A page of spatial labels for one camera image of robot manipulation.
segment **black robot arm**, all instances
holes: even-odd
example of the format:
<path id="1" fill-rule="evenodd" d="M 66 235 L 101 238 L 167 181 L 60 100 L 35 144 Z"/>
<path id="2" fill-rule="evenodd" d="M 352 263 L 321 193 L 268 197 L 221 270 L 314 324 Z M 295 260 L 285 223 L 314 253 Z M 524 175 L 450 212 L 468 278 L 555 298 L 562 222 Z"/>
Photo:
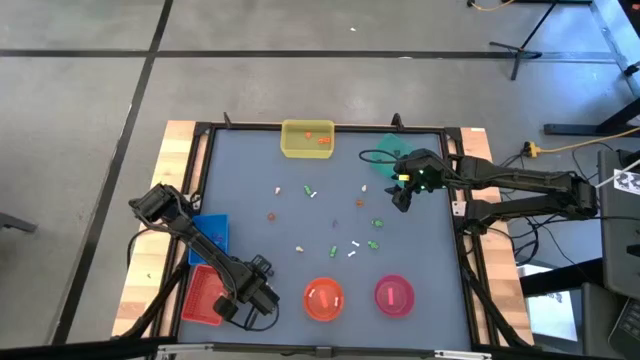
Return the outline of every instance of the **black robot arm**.
<path id="1" fill-rule="evenodd" d="M 216 269 L 230 299 L 218 298 L 214 310 L 225 320 L 231 320 L 238 310 L 236 300 L 250 303 L 263 315 L 276 311 L 280 298 L 266 276 L 271 263 L 261 255 L 242 262 L 225 254 L 195 227 L 192 204 L 174 187 L 157 184 L 143 197 L 130 200 L 129 206 L 147 228 L 176 236 Z"/>
<path id="2" fill-rule="evenodd" d="M 380 150 L 365 150 L 360 153 L 360 158 L 364 159 L 362 155 L 370 152 Z M 506 168 L 473 156 L 450 155 L 447 160 L 433 151 L 418 149 L 393 162 L 381 162 L 393 163 L 395 175 L 392 178 L 403 181 L 403 187 L 396 185 L 385 189 L 392 195 L 393 204 L 406 212 L 414 193 L 432 192 L 444 187 L 481 190 L 495 186 L 545 194 L 495 204 L 484 200 L 459 202 L 461 206 L 456 212 L 457 216 L 463 217 L 462 228 L 475 234 L 486 233 L 497 220 L 537 215 L 559 215 L 577 220 L 593 217 L 598 212 L 595 187 L 575 172 Z M 451 162 L 455 162 L 455 168 L 448 165 Z"/>

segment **white object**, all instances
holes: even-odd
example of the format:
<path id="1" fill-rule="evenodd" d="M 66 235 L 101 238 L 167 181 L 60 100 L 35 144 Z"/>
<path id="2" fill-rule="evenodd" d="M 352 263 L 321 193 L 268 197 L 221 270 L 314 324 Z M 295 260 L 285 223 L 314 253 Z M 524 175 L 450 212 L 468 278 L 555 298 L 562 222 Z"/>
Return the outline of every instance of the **white object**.
<path id="1" fill-rule="evenodd" d="M 635 161 L 633 164 L 627 166 L 626 168 L 622 169 L 619 173 L 617 174 L 613 174 L 612 177 L 608 178 L 607 180 L 601 182 L 600 184 L 596 185 L 596 189 L 601 188 L 603 185 L 606 185 L 610 182 L 612 182 L 613 180 L 615 180 L 616 178 L 618 178 L 618 176 L 622 175 L 623 173 L 633 169 L 634 167 L 636 167 L 636 165 L 640 164 L 640 160 Z"/>
<path id="2" fill-rule="evenodd" d="M 640 195 L 640 175 L 636 173 L 623 173 L 618 169 L 613 170 L 613 174 L 618 178 L 613 181 L 615 189 L 631 194 Z"/>

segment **yellow cable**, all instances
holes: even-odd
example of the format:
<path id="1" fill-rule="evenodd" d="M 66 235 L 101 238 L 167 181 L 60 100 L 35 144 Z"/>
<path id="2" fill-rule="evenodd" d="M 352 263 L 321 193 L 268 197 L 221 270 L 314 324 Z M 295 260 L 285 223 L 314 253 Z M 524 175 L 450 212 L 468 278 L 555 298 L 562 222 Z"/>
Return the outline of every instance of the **yellow cable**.
<path id="1" fill-rule="evenodd" d="M 507 5 L 511 4 L 512 2 L 514 2 L 514 1 L 516 1 L 516 0 L 509 0 L 506 3 L 502 3 L 502 4 L 500 4 L 500 5 L 496 6 L 496 7 L 493 7 L 493 8 L 483 8 L 482 6 L 476 5 L 475 2 L 472 2 L 471 6 L 476 8 L 476 10 L 478 10 L 478 11 L 490 12 L 490 11 L 496 11 L 496 10 L 500 9 L 501 7 L 507 6 Z"/>
<path id="2" fill-rule="evenodd" d="M 574 149 L 574 148 L 577 148 L 577 147 L 593 144 L 593 143 L 596 143 L 596 142 L 601 142 L 601 141 L 606 141 L 606 140 L 619 138 L 619 137 L 634 133 L 634 132 L 636 132 L 638 130 L 640 130 L 640 127 L 633 128 L 631 130 L 627 130 L 627 131 L 625 131 L 623 133 L 620 133 L 620 134 L 617 134 L 617 135 L 611 135 L 611 136 L 606 136 L 606 137 L 599 138 L 599 139 L 593 139 L 593 140 L 585 141 L 585 142 L 582 142 L 582 143 L 579 143 L 579 144 L 563 146 L 563 147 L 560 147 L 560 148 L 557 148 L 557 149 L 541 149 L 541 148 L 538 148 L 537 152 L 538 153 L 543 153 L 543 154 L 549 154 L 549 153 L 554 153 L 554 152 L 570 150 L 570 149 Z"/>

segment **wooden board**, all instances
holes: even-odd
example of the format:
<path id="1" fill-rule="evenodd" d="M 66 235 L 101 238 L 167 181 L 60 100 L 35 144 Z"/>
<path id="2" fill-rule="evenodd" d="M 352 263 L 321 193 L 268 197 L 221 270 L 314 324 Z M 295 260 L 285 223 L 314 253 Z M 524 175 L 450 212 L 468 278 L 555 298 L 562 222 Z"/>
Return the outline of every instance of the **wooden board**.
<path id="1" fill-rule="evenodd" d="M 178 189 L 182 188 L 194 128 L 194 121 L 169 121 L 167 123 L 151 182 L 152 186 L 162 182 L 173 185 Z M 489 143 L 484 129 L 463 128 L 461 132 L 466 155 L 491 160 Z M 202 167 L 204 145 L 205 140 L 203 137 L 201 138 L 201 143 L 198 144 L 199 151 L 196 157 L 191 189 L 195 189 L 197 186 L 197 179 L 199 178 L 197 174 L 200 173 Z M 500 201 L 500 193 L 497 188 L 474 191 L 473 197 L 491 202 Z M 507 231 L 504 223 L 496 224 L 494 227 Z M 116 315 L 112 331 L 113 335 L 127 331 L 157 294 L 160 288 L 160 279 L 168 245 L 169 237 L 167 235 L 153 232 L 148 232 L 137 240 Z M 504 235 L 489 232 L 487 235 L 482 236 L 482 247 L 489 287 L 494 302 L 518 334 L 524 340 L 533 344 L 533 336 L 529 327 L 529 319 L 509 239 Z M 181 251 L 178 251 L 177 256 L 181 256 Z M 471 261 L 472 266 L 475 266 L 473 259 Z M 163 316 L 164 321 L 160 331 L 161 335 L 168 335 L 174 302 L 175 294 L 167 301 Z M 487 344 L 488 333 L 484 311 L 475 296 L 474 307 L 476 309 L 481 342 Z"/>

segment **concrete floor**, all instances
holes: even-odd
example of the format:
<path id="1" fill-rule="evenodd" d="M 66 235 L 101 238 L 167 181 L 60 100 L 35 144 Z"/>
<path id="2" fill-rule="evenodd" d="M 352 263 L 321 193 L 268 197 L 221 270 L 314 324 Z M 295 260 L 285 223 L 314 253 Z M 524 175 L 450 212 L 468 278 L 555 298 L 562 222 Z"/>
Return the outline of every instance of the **concrete floor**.
<path id="1" fill-rule="evenodd" d="M 480 13 L 465 3 L 176 1 L 161 49 L 488 51 L 491 40 L 519 45 L 546 10 L 518 4 Z M 0 0 L 0 48 L 148 49 L 162 5 Z M 559 6 L 531 47 L 609 52 L 600 30 L 588 7 Z M 142 63 L 0 57 L 0 204 L 40 224 L 33 235 L 1 232 L 0 348 L 46 341 Z M 544 123 L 596 124 L 633 99 L 611 61 L 527 62 L 516 82 L 508 79 L 511 66 L 452 59 L 156 60 L 69 340 L 111 333 L 126 243 L 138 226 L 127 200 L 148 189 L 167 120 L 219 121 L 227 111 L 235 121 L 387 124 L 399 112 L 407 125 L 484 127 L 494 159 L 502 161 L 526 140 L 547 148 L 582 140 L 545 137 Z M 634 150 L 637 140 L 611 145 Z M 578 153 L 588 174 L 595 172 L 596 151 Z M 570 153 L 526 166 L 575 170 Z M 550 229 L 574 261 L 601 254 L 597 222 Z M 526 230 L 523 222 L 511 226 L 514 234 Z M 537 260 L 566 265 L 546 234 L 541 239 Z"/>

